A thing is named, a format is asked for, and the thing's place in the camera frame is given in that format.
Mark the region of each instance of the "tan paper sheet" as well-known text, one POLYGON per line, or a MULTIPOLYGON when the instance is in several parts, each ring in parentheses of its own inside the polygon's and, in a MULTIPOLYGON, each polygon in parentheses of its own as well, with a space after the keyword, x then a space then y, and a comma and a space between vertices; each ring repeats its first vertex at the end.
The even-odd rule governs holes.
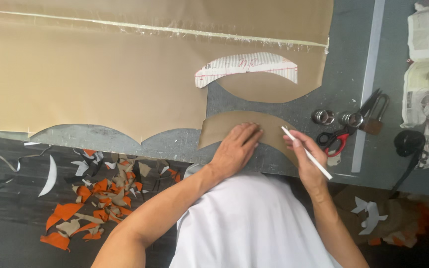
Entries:
MULTIPOLYGON (((266 99, 269 102, 288 101, 317 88, 332 1, 10 0, 0 2, 0 11, 58 16, 0 13, 0 131, 33 135, 54 125, 93 124, 116 129, 141 143, 170 129, 201 127, 207 93, 194 86, 194 74, 216 58, 271 52, 299 65, 299 90, 279 86, 283 82, 278 79, 261 79, 257 88, 248 90, 259 96, 256 100, 266 99, 266 88, 279 92, 277 99, 266 99), (247 42, 69 17, 320 45, 247 42), (116 107, 119 112, 100 107, 116 107)), ((226 82, 221 83, 231 92, 246 92, 252 78, 245 75, 236 80, 236 75, 223 77, 226 82)))
POLYGON ((198 149, 222 141, 235 125, 244 122, 260 124, 260 128, 263 129, 264 134, 259 142, 280 150, 296 167, 298 166, 297 157, 294 152, 286 148, 286 144, 282 138, 285 134, 281 129, 281 126, 287 126, 288 129, 295 129, 295 127, 281 118, 267 113, 230 111, 205 119, 201 129, 198 149))

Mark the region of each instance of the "padlock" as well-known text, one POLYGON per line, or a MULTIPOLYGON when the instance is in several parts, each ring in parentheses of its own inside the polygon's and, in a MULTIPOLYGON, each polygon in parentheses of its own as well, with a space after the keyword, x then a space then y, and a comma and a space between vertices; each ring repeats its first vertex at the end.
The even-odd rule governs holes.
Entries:
POLYGON ((385 111, 387 110, 387 107, 389 106, 389 102, 390 102, 390 98, 386 94, 379 95, 377 100, 375 101, 375 104, 373 105, 372 110, 369 112, 369 116, 365 118, 363 123, 358 128, 362 131, 365 131, 368 134, 378 135, 383 127, 383 123, 381 120, 382 120, 383 114, 385 113, 385 111), (381 98, 384 99, 382 109, 380 110, 380 112, 378 112, 377 118, 373 118, 373 113, 375 112, 378 101, 381 98))

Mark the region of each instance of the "black scissors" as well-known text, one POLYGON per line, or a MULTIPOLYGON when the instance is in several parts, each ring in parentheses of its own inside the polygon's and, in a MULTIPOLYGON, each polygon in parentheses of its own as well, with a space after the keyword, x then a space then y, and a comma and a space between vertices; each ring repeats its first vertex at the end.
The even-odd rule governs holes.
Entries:
MULTIPOLYGON (((373 106, 375 105, 375 102, 377 101, 378 97, 380 96, 381 91, 380 89, 377 89, 373 92, 373 94, 370 96, 370 98, 365 102, 365 104, 360 108, 358 111, 364 118, 368 115, 368 113, 372 110, 373 106)), ((345 147, 345 144, 347 142, 347 138, 354 135, 355 131, 357 131, 358 127, 352 127, 349 125, 345 125, 343 129, 337 130, 333 133, 329 132, 322 132, 317 136, 317 144, 320 146, 325 146, 324 152, 327 155, 327 157, 334 157, 345 147), (335 143, 335 141, 340 141, 340 146, 336 149, 336 151, 329 155, 330 147, 332 144, 335 143)))

